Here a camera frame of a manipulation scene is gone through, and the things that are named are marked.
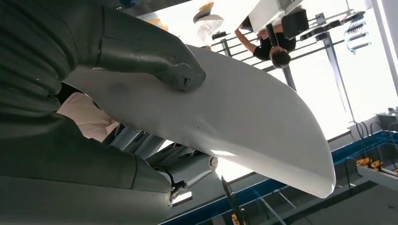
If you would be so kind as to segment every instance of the person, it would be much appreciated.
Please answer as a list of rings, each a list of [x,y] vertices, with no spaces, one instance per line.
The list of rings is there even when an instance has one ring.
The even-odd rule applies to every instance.
[[[253,30],[248,18],[242,23],[239,29]],[[260,40],[260,46],[256,46],[237,29],[235,34],[239,41],[251,52],[254,57],[260,60],[271,60],[276,68],[284,68],[290,63],[291,57],[289,53],[296,48],[296,39],[288,40],[283,35],[283,27],[281,24],[274,27],[276,38],[279,46],[272,47],[268,37],[268,32],[263,30],[257,34]]]
[[[84,137],[102,142],[119,125],[97,108],[92,98],[66,83],[61,86],[60,93],[55,95],[61,103],[57,113],[71,118]]]

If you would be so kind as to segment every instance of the black shirt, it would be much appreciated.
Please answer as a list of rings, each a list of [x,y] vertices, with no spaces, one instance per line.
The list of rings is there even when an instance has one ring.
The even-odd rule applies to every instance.
[[[288,52],[291,52],[296,48],[295,38],[293,38],[292,40],[285,39],[283,33],[276,33],[276,38],[278,39],[279,46],[286,49]],[[270,60],[269,51],[271,51],[272,48],[271,41],[269,40],[269,38],[264,40],[261,39],[260,43],[261,45],[254,50],[253,56],[263,61]]]

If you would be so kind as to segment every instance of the black chair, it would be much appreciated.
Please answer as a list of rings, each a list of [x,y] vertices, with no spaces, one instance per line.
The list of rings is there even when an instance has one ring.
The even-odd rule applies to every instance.
[[[296,38],[297,35],[309,29],[307,11],[299,8],[297,11],[282,18],[283,34],[286,39]]]

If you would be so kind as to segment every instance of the white fairing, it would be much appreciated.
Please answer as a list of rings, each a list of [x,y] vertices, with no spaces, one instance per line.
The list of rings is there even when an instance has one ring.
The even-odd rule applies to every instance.
[[[68,83],[114,120],[325,198],[336,178],[315,117],[291,88],[235,59],[190,47],[207,73],[193,92],[147,74],[78,69]]]

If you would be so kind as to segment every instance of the blue metal frame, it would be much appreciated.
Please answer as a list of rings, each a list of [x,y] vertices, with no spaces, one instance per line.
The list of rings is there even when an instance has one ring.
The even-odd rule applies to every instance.
[[[386,134],[387,137],[384,135],[383,131],[379,131],[372,136],[365,137],[363,141],[359,140],[333,151],[332,158],[334,165],[343,163],[349,158],[357,157],[361,153],[366,154],[366,151],[372,150],[375,147],[379,147],[385,144],[392,144],[390,133],[386,131]],[[398,133],[392,132],[391,135],[394,138],[395,142],[398,143]],[[240,206],[243,206],[253,201],[256,201],[257,199],[259,199],[259,196],[264,197],[286,187],[287,185],[281,182],[269,179],[235,193],[235,197],[238,204]],[[185,215],[177,217],[173,220],[170,220],[164,224],[196,225],[215,217],[221,216],[222,214],[227,213],[231,210],[232,207],[230,206],[228,200],[226,198],[223,198],[209,205],[189,212]]]

